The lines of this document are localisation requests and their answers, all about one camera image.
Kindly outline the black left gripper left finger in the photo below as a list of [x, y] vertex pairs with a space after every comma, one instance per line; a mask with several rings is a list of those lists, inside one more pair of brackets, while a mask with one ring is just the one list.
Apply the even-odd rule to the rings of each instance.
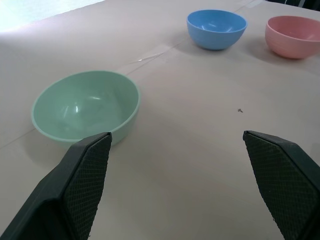
[[2, 240], [87, 240], [101, 201], [112, 134], [73, 144], [34, 188]]

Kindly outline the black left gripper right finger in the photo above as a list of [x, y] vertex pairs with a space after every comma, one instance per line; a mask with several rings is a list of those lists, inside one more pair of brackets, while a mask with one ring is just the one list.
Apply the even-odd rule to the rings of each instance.
[[256, 183], [286, 240], [320, 238], [320, 167], [296, 143], [246, 130]]

